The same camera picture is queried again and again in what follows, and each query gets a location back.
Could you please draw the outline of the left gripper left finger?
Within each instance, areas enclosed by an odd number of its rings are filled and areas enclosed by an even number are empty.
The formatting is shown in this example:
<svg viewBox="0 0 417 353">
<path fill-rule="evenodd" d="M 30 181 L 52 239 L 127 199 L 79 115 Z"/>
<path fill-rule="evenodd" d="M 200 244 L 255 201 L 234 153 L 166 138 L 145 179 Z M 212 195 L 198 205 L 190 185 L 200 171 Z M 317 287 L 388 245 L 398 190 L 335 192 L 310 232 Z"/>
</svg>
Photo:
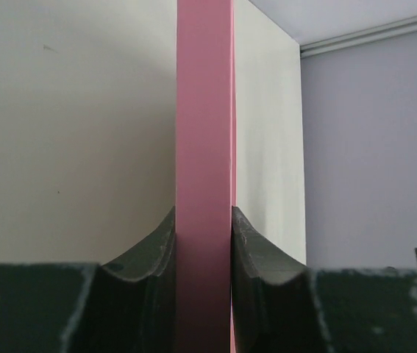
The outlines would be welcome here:
<svg viewBox="0 0 417 353">
<path fill-rule="evenodd" d="M 172 352 L 174 227 L 104 265 L 0 264 L 0 352 Z"/>
</svg>

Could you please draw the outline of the pink wooden picture frame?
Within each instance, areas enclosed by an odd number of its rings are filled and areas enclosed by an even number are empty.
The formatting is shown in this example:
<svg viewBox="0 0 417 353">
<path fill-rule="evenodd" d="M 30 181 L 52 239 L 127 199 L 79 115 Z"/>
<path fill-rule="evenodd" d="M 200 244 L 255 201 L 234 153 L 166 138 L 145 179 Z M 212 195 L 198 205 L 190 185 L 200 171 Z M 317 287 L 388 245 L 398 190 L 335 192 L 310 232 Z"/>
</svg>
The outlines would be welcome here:
<svg viewBox="0 0 417 353">
<path fill-rule="evenodd" d="M 177 352 L 230 350 L 233 5 L 177 4 Z"/>
</svg>

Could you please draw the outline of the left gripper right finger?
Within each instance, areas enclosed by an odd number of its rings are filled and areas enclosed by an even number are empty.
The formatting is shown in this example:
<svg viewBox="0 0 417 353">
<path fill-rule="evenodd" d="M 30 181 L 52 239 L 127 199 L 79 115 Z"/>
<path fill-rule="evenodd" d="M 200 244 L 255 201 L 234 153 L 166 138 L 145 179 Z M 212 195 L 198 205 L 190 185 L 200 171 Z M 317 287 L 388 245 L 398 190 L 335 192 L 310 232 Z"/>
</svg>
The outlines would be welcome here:
<svg viewBox="0 0 417 353">
<path fill-rule="evenodd" d="M 232 211 L 239 352 L 417 352 L 417 269 L 309 268 Z"/>
</svg>

